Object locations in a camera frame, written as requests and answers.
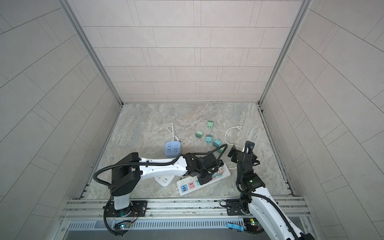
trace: black mounting plate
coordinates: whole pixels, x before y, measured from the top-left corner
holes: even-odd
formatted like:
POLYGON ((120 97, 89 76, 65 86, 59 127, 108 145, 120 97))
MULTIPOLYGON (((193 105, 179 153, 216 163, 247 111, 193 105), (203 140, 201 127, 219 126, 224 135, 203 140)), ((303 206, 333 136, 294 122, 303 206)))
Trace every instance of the black mounting plate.
POLYGON ((145 212, 147 210, 147 201, 131 201, 132 207, 136 208, 134 211, 128 211, 127 213, 124 213, 124 209, 122 210, 115 210, 114 207, 114 201, 111 201, 109 206, 107 207, 107 213, 106 217, 137 217, 137 212, 139 212, 139 217, 144 217, 145 212))

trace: power plug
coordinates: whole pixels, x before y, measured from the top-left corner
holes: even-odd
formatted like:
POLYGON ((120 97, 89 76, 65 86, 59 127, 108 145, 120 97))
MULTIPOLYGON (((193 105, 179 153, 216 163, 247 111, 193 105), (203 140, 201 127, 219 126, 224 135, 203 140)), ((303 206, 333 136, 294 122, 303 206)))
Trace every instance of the power plug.
POLYGON ((181 152, 181 146, 179 141, 169 141, 166 142, 164 153, 167 157, 177 157, 177 155, 181 152))

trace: wall tile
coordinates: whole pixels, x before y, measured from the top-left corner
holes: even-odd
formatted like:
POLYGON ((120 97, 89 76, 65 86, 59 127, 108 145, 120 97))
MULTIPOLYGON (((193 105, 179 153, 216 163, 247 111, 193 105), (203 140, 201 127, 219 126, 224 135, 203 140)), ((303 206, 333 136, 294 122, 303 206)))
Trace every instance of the wall tile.
POLYGON ((350 132, 327 148, 371 221, 382 220, 384 192, 377 190, 384 184, 384 174, 350 132))
POLYGON ((296 92, 295 98, 320 138, 341 124, 338 116, 307 79, 296 92))
POLYGON ((66 41, 32 64, 24 73, 48 93, 81 59, 73 43, 66 41))
POLYGON ((311 83, 327 65, 327 62, 298 36, 293 41, 288 56, 311 83))
POLYGON ((40 196, 48 186, 53 173, 28 165, 20 178, 0 203, 0 224, 13 223, 2 230, 4 239, 15 239, 20 226, 26 222, 40 196))
POLYGON ((97 132, 95 139, 101 143, 104 143, 107 137, 107 134, 109 133, 109 130, 111 128, 111 125, 113 124, 113 121, 116 118, 116 114, 120 109, 120 105, 117 103, 117 101, 114 101, 111 108, 109 109, 107 116, 105 116, 99 131, 97 132))
POLYGON ((288 151, 291 154, 292 160, 295 160, 301 154, 303 154, 304 151, 300 145, 299 140, 296 137, 295 132, 293 131, 290 123, 288 122, 286 114, 282 113, 281 116, 276 120, 276 123, 285 141, 285 145, 287 146, 288 151))
POLYGON ((169 102, 206 102, 206 94, 167 94, 169 102))
POLYGON ((260 82, 240 82, 237 93, 262 94, 266 83, 260 82))
POLYGON ((224 67, 221 81, 255 82, 261 67, 224 67))
POLYGON ((141 48, 98 48, 98 50, 106 66, 146 66, 141 48))
POLYGON ((88 86, 89 85, 89 81, 88 79, 85 77, 84 73, 81 71, 81 69, 79 68, 79 66, 76 66, 73 68, 73 70, 76 72, 76 74, 79 76, 79 78, 83 81, 83 83, 88 86))
POLYGON ((349 239, 380 239, 378 232, 350 187, 346 186, 329 192, 327 196, 349 239))
POLYGON ((327 192, 348 186, 348 183, 345 180, 344 176, 341 175, 332 180, 329 180, 328 182, 323 183, 321 186, 323 187, 324 192, 327 193, 327 192))
POLYGON ((265 28, 212 28, 211 48, 258 48, 265 28))
POLYGON ((85 26, 133 26, 126 1, 74 0, 74 4, 85 26))
POLYGON ((89 177, 89 172, 94 167, 93 164, 100 154, 101 147, 102 145, 98 141, 93 140, 91 147, 89 148, 89 151, 85 155, 84 159, 79 163, 76 163, 79 164, 80 167, 78 167, 77 172, 75 172, 76 175, 73 177, 73 181, 70 183, 65 197, 67 197, 67 195, 73 197, 78 197, 80 195, 80 192, 84 188, 89 177))
POLYGON ((371 100, 378 108, 384 106, 384 90, 371 100))
POLYGON ((299 37, 313 49, 317 50, 327 36, 332 25, 333 23, 329 20, 309 10, 297 35, 299 35, 299 37))
POLYGON ((154 94, 152 83, 116 83, 121 94, 154 94))
POLYGON ((12 79, 55 47, 37 20, 3 33, 0 36, 0 73, 12 79))
POLYGON ((125 67, 105 67, 112 82, 130 82, 131 79, 125 67))
POLYGON ((0 139, 9 133, 44 95, 24 73, 20 73, 0 88, 0 139))
POLYGON ((233 93, 235 83, 222 82, 217 84, 215 82, 200 82, 200 93, 233 93))
POLYGON ((276 115, 276 113, 281 108, 279 101, 276 98, 276 95, 273 93, 273 91, 269 91, 266 96, 266 101, 268 102, 268 105, 271 109, 272 115, 276 115))
POLYGON ((384 130, 383 112, 331 65, 313 85, 359 142, 384 130))
POLYGON ((201 26, 201 1, 193 2, 194 26, 201 26))
POLYGON ((254 5, 252 1, 202 1, 201 26, 248 27, 254 5))
POLYGON ((61 44, 61 41, 59 38, 56 36, 55 32, 52 30, 50 25, 47 23, 47 21, 44 19, 44 16, 41 16, 36 19, 41 27, 44 29, 45 33, 48 34, 49 38, 54 42, 56 46, 59 46, 61 44))
POLYGON ((0 16, 0 29, 1 29, 3 32, 12 29, 11 25, 9 25, 9 24, 6 22, 6 20, 5 20, 2 16, 0 16))
POLYGON ((325 146, 328 146, 331 142, 335 141, 338 137, 340 137, 341 135, 343 135, 347 131, 348 131, 348 128, 344 125, 344 123, 341 123, 339 126, 337 126, 335 129, 333 129, 330 133, 328 133, 321 140, 323 141, 325 146))
POLYGON ((241 48, 202 48, 201 66, 239 66, 241 48))
POLYGON ((292 125, 292 128, 295 130, 298 126, 299 126, 299 124, 302 122, 302 121, 304 121, 304 119, 306 118, 307 116, 305 115, 305 113, 304 112, 302 112, 301 114, 300 114, 300 116, 291 124, 292 125))
POLYGON ((178 82, 216 81, 217 67, 176 67, 178 82))
POLYGON ((298 158, 293 160, 293 163, 295 164, 295 167, 298 167, 300 164, 302 164, 303 162, 305 162, 307 160, 308 160, 307 155, 305 153, 303 153, 298 158))
POLYGON ((142 0, 135 4, 141 26, 194 26, 193 1, 142 0))
POLYGON ((379 232, 380 236, 384 236, 384 221, 373 222, 373 225, 375 225, 376 230, 379 232))
POLYGON ((44 19, 62 43, 75 35, 70 22, 61 9, 44 15, 44 19))
POLYGON ((308 119, 305 119, 295 129, 295 133, 320 183, 341 175, 336 163, 308 119))
POLYGON ((21 239, 41 239, 47 230, 52 218, 30 215, 20 233, 17 240, 21 239))
POLYGON ((321 226, 339 225, 340 222, 336 216, 327 195, 324 193, 319 180, 316 177, 309 161, 304 162, 297 167, 301 182, 311 201, 316 216, 321 226))
POLYGON ((53 129, 37 114, 29 112, 0 142, 0 195, 5 196, 11 189, 53 129))
POLYGON ((172 82, 169 67, 131 67, 137 82, 172 82))
POLYGON ((79 52, 82 58, 85 58, 88 55, 88 52, 85 50, 83 44, 80 42, 80 39, 77 35, 70 38, 76 50, 79 52))
POLYGON ((58 8, 57 2, 49 0, 6 1, 0 3, 0 14, 14 28, 58 8))
POLYGON ((341 225, 323 227, 326 237, 346 237, 344 229, 341 225))
POLYGON ((172 93, 195 93, 194 82, 158 82, 160 94, 172 94, 172 93))
POLYGON ((367 98, 384 89, 384 53, 344 29, 339 29, 322 56, 367 98))
POLYGON ((263 1, 256 26, 292 27, 301 2, 263 1))
POLYGON ((87 56, 84 58, 79 64, 78 64, 81 72, 85 75, 85 77, 88 79, 88 82, 92 82, 93 79, 97 76, 99 73, 93 64, 91 58, 87 56))
POLYGON ((373 44, 384 32, 384 19, 381 20, 375 25, 375 27, 369 32, 369 34, 364 38, 364 41, 373 44))
POLYGON ((60 165, 86 120, 77 108, 71 107, 41 147, 38 155, 60 165))
POLYGON ((89 118, 90 113, 79 103, 79 101, 76 101, 74 106, 83 114, 84 117, 89 118))
POLYGON ((36 204, 31 214, 37 215, 37 216, 43 216, 43 217, 54 217, 56 211, 57 211, 57 208, 55 207, 48 207, 48 206, 36 204))
POLYGON ((251 48, 249 49, 246 66, 273 67, 280 54, 280 48, 251 48))
POLYGON ((279 149, 280 155, 284 161, 285 167, 288 171, 288 176, 291 182, 295 182, 298 179, 300 179, 299 174, 297 173, 297 170, 295 168, 295 165, 293 164, 293 160, 291 158, 291 155, 288 151, 288 148, 285 145, 285 142, 283 140, 283 137, 281 136, 280 131, 277 131, 274 135, 276 140, 277 148, 279 149))
POLYGON ((32 161, 31 161, 31 164, 37 166, 37 167, 40 167, 44 170, 47 170, 48 172, 51 172, 53 174, 55 174, 55 172, 57 171, 57 169, 59 168, 59 166, 57 166, 56 164, 48 161, 48 160, 45 160, 44 158, 36 155, 32 161))
POLYGON ((277 91, 276 97, 279 100, 290 124, 293 124, 303 110, 284 82, 277 91))
POLYGON ((269 123, 272 135, 275 135, 275 132, 277 132, 279 130, 279 128, 276 124, 276 121, 275 121, 273 115, 272 115, 271 109, 270 109, 270 107, 266 101, 263 104, 263 110, 264 110, 264 114, 266 116, 266 119, 269 123))
POLYGON ((300 69, 294 64, 294 62, 292 62, 288 56, 285 58, 279 70, 279 74, 290 90, 294 88, 302 75, 300 69))
POLYGON ((88 40, 91 42, 92 47, 94 48, 105 48, 105 43, 101 34, 96 26, 84 26, 82 27, 85 31, 85 35, 88 40))
POLYGON ((210 28, 154 27, 158 48, 209 48, 210 28))
POLYGON ((364 39, 383 16, 384 2, 326 1, 320 15, 364 39))
POLYGON ((70 71, 39 102, 57 120, 62 120, 86 86, 74 70, 70 71))
POLYGON ((282 48, 291 28, 265 28, 261 48, 282 48))
POLYGON ((195 65, 195 50, 193 48, 148 48, 148 52, 153 66, 195 65))
POLYGON ((106 115, 107 113, 103 110, 100 104, 97 104, 88 120, 85 122, 78 137, 88 145, 91 145, 93 138, 99 131, 101 123, 103 122, 106 115))
POLYGON ((376 165, 384 171, 384 132, 377 134, 376 136, 368 139, 362 143, 362 147, 367 151, 376 165))
POLYGON ((207 102, 241 102, 244 94, 208 94, 207 102))
POLYGON ((261 97, 261 94, 244 94, 243 102, 258 102, 261 97))
POLYGON ((156 47, 151 27, 100 26, 98 29, 107 48, 156 47))
POLYGON ((39 204, 56 208, 60 206, 86 153, 76 143, 71 146, 59 169, 41 196, 39 204))
POLYGON ((78 102, 87 110, 87 112, 92 113, 106 90, 107 85, 101 76, 98 75, 80 95, 78 102))
POLYGON ((328 46, 328 44, 331 42, 332 38, 335 36, 337 31, 339 30, 339 26, 336 24, 333 24, 331 27, 331 30, 329 30, 328 34, 325 36, 323 42, 321 43, 320 47, 316 50, 320 55, 323 54, 325 48, 328 46))

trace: blue usb port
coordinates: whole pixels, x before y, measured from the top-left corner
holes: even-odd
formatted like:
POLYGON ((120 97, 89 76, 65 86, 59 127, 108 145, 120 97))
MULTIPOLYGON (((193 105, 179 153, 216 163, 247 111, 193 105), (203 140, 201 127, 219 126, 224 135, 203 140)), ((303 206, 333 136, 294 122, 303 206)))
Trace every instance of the blue usb port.
POLYGON ((188 187, 185 184, 185 185, 181 186, 181 192, 186 192, 186 191, 188 191, 188 187))

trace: green cube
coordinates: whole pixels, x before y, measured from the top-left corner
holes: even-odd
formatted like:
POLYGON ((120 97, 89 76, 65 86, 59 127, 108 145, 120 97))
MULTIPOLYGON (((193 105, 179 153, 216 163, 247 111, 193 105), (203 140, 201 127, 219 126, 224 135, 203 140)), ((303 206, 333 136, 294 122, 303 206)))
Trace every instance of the green cube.
POLYGON ((208 121, 207 127, 212 128, 214 126, 214 123, 212 121, 208 121))
POLYGON ((201 138, 203 136, 203 131, 197 130, 196 137, 201 138))
POLYGON ((225 148, 225 147, 222 147, 222 148, 220 148, 220 149, 217 150, 217 151, 218 151, 219 153, 222 153, 222 152, 224 151, 224 148, 225 148))
POLYGON ((218 139, 216 139, 216 140, 213 142, 213 145, 214 145, 215 147, 218 147, 218 146, 221 145, 221 141, 218 140, 218 139))
POLYGON ((205 137, 205 141, 206 141, 207 143, 211 143, 211 142, 212 142, 212 135, 207 135, 207 136, 205 137))

